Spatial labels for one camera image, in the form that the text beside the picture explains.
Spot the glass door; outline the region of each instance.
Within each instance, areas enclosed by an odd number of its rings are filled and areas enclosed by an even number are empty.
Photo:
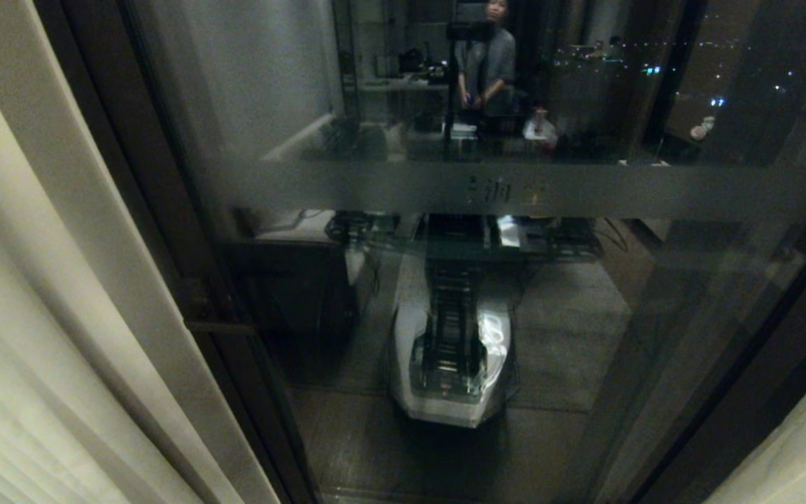
[[[283,501],[639,501],[804,288],[806,3],[117,4]]]

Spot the glass panel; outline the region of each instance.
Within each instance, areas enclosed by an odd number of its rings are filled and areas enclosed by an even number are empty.
[[[806,266],[806,3],[128,4],[326,500],[629,497]]]

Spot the person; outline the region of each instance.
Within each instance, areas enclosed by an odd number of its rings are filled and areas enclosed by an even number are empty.
[[[486,117],[505,115],[509,102],[507,83],[515,80],[515,38],[505,28],[508,0],[489,0],[484,6],[493,32],[487,42],[459,42],[456,59],[461,108],[480,111]]]

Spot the gray t-shirt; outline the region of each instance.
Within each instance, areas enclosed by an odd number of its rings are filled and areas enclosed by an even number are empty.
[[[515,38],[506,29],[496,29],[489,43],[457,42],[456,61],[465,74],[466,91],[479,96],[499,79],[506,83],[515,80]],[[493,95],[483,105],[484,115],[505,115],[511,106],[508,90]]]

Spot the floor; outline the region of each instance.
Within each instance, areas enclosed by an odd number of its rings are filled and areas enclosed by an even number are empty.
[[[542,267],[516,310],[518,393],[467,430],[413,421],[386,393],[396,287],[418,271],[406,261],[384,253],[381,290],[336,361],[284,369],[326,502],[552,501],[630,318],[622,289],[603,262]]]

